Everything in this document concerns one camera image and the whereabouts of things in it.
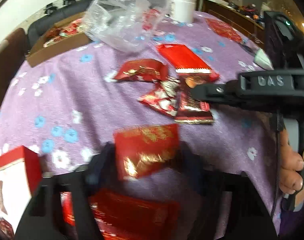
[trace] purple fabric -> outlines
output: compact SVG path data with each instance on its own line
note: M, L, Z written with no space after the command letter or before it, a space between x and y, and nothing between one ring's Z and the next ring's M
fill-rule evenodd
M196 12L193 26L164 18L157 28L164 35L156 36L137 54L127 55L108 45L91 43L34 68L25 62L0 110L0 154L3 148L7 151L7 146L11 150L25 145L36 152L39 148L49 169L61 174L99 153L105 142L113 141L113 131L117 128L173 123L173 119L137 101L152 89L153 83L105 80L128 60L154 58L166 63L155 48L158 43L187 45L221 75L219 82L235 79L240 72L262 70L253 65L253 57L237 43L210 30L204 16L213 18ZM169 71L176 76L171 65ZM211 110L216 122L180 124L181 140L222 171L247 171L270 211L275 183L275 143L268 129L268 118L228 106L212 106ZM186 239L200 198L180 174L164 169L150 177L120 183L118 187L134 197L178 201L181 213L173 239ZM274 216L277 231L279 215L278 205ZM217 237L224 234L225 224L226 220L222 220Z

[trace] brown cardboard box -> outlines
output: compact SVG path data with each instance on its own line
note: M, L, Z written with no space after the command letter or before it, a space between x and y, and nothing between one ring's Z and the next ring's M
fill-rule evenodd
M84 46L90 43L92 40L89 39L85 35L85 33L79 33L71 37L65 38L56 44L50 45L49 47L43 47L43 44L49 40L49 38L47 38L47 34L52 28L66 27L70 24L70 22L82 18L83 15L84 12L78 13L60 22L57 22L45 34L43 34L43 36L38 39L38 41L30 50L30 53L27 55L27 61L29 62L31 67L35 67L36 65L39 65L40 63L70 49L75 49L77 47Z

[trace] white plastic container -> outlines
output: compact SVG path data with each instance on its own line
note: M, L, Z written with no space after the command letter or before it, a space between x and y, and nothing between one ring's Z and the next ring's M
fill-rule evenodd
M192 23L195 9L196 0L172 0L171 19L183 23Z

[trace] floral tablecloth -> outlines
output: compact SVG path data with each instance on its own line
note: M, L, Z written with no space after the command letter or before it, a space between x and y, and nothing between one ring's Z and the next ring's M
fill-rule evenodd
M239 44L215 34L204 17L213 18L196 12L193 24L186 25L165 17L156 36L140 53L129 55L96 42L34 68L24 62L1 106L0 155L25 145L45 160L48 169L61 174L99 154L107 141L113 141L112 133L117 128L173 123L173 119L137 101L153 88L153 83L110 80L110 73L128 60L154 58L167 63L156 50L161 43L187 45L220 74L219 82L235 79L239 72L262 70ZM176 76L171 65L169 71ZM212 106L211 111L215 123L180 124L180 139L215 168L230 173L247 171L270 211L275 143L267 117L228 106ZM115 188L134 197L178 201L181 212L173 239L186 239L200 197L180 174L167 168ZM274 216L277 230L279 215L278 205ZM223 235L225 223L223 220L217 236Z

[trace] black leather couch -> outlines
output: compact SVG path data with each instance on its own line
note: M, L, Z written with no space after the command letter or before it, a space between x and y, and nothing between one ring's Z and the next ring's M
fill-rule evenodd
M93 0L80 0L71 5L67 5L63 8L54 11L50 15L46 15L41 19L32 23L28 29L28 41L30 48L36 43L36 41L56 22L59 22L74 14L84 12L89 7Z

